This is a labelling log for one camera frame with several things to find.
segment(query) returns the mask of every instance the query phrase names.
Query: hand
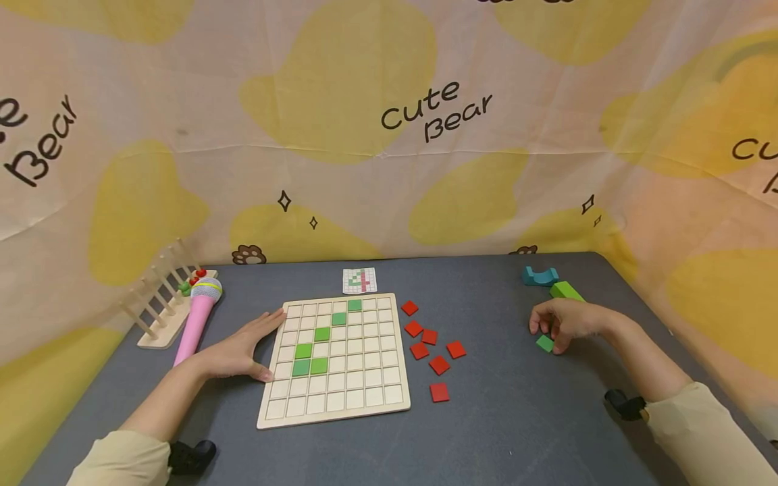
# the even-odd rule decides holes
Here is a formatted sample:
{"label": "hand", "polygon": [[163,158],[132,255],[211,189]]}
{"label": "hand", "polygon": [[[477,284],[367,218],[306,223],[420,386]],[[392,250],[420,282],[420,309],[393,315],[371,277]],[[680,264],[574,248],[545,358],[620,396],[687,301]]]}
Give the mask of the hand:
{"label": "hand", "polygon": [[258,381],[272,381],[273,373],[254,361],[254,348],[263,337],[278,328],[285,318],[283,309],[273,314],[264,313],[224,341],[192,355],[181,364],[193,361],[206,378],[249,375]]}
{"label": "hand", "polygon": [[614,310],[580,300],[552,299],[532,308],[530,334],[537,334],[538,329],[544,334],[550,331],[553,352],[561,355],[576,337],[608,333],[619,316],[626,318]]}

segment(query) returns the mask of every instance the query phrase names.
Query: sleeve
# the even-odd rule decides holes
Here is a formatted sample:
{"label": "sleeve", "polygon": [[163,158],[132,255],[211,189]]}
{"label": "sleeve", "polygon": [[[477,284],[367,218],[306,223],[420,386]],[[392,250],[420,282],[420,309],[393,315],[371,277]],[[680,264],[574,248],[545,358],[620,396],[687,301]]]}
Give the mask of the sleeve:
{"label": "sleeve", "polygon": [[778,484],[778,474],[707,386],[646,406],[654,439],[692,486]]}
{"label": "sleeve", "polygon": [[164,486],[170,444],[130,430],[96,440],[67,486]]}

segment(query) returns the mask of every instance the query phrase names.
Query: gray table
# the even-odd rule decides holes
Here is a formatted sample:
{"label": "gray table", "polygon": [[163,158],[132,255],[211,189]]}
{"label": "gray table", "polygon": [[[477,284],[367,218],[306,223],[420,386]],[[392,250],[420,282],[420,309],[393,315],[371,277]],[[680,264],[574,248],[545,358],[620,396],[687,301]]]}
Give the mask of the gray table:
{"label": "gray table", "polygon": [[[365,262],[220,266],[225,293],[202,345],[215,343],[287,300],[341,295],[341,270],[374,266],[380,292],[412,299],[422,325],[440,333],[435,352],[461,340],[468,355],[437,378],[403,337],[409,411],[292,428],[255,428],[263,385],[237,377],[209,382],[180,429],[194,445],[211,439],[219,454],[202,477],[171,484],[685,484],[642,422],[610,415],[608,388],[635,391],[605,343],[576,341],[547,355],[527,332],[530,308],[548,289],[525,287],[521,269],[556,267],[590,302],[640,322],[695,379],[706,383],[774,467],[772,446],[595,253],[446,257]],[[408,321],[401,315],[401,326]],[[135,346],[132,330],[22,481],[64,484],[94,439],[116,429],[170,369],[176,346]],[[269,362],[275,336],[257,347]],[[451,401],[433,404],[429,384],[444,381]]]}

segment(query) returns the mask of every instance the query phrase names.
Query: paw print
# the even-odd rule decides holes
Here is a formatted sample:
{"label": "paw print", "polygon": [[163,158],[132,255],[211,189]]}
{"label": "paw print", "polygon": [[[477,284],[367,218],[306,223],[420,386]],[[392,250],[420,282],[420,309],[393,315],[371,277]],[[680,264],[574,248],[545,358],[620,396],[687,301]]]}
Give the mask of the paw print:
{"label": "paw print", "polygon": [[518,250],[510,252],[509,255],[525,255],[527,253],[537,253],[537,252],[538,252],[538,245],[519,246]]}
{"label": "paw print", "polygon": [[262,254],[262,249],[257,245],[239,245],[237,251],[233,251],[233,263],[236,265],[263,264],[268,261]]}

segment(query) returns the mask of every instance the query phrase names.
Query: yellow spot pattern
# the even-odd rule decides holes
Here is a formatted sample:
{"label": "yellow spot pattern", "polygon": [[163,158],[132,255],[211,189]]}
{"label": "yellow spot pattern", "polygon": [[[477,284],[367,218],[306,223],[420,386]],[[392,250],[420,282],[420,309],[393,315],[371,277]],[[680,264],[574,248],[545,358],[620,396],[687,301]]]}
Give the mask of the yellow spot pattern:
{"label": "yellow spot pattern", "polygon": [[759,161],[740,160],[740,140],[758,152],[778,140],[778,31],[700,54],[659,85],[618,98],[603,113],[608,147],[627,162],[671,177],[722,176]]}
{"label": "yellow spot pattern", "polygon": [[159,44],[186,23],[195,0],[0,0],[41,22],[139,44]]}
{"label": "yellow spot pattern", "polygon": [[409,126],[387,130],[381,115],[407,105],[412,116],[435,62],[433,26],[416,7],[335,0],[305,23],[278,72],[240,87],[240,102],[286,148],[321,162],[359,163]]}
{"label": "yellow spot pattern", "polygon": [[513,186],[527,165],[521,149],[490,153],[447,173],[411,211],[408,231],[425,245],[476,240],[516,215]]}
{"label": "yellow spot pattern", "polygon": [[[602,219],[594,226],[597,217]],[[627,282],[635,280],[637,261],[613,218],[597,207],[581,214],[581,208],[563,209],[542,216],[516,242],[538,246],[540,253],[596,251],[608,259]]]}
{"label": "yellow spot pattern", "polygon": [[0,367],[0,483],[22,480],[122,337],[78,329]]}
{"label": "yellow spot pattern", "polygon": [[164,144],[130,145],[111,160],[97,188],[89,271],[106,285],[126,285],[161,248],[192,234],[208,215],[208,206],[180,185]]}
{"label": "yellow spot pattern", "polygon": [[778,250],[691,257],[665,287],[675,312],[746,365],[778,379]]}
{"label": "yellow spot pattern", "polygon": [[513,38],[567,65],[586,65],[618,45],[650,0],[541,0],[494,6],[499,24]]}
{"label": "yellow spot pattern", "polygon": [[[308,224],[313,217],[315,230]],[[230,228],[230,246],[239,245],[259,246],[268,263],[382,258],[368,242],[295,203],[287,212],[277,204],[244,209]]]}

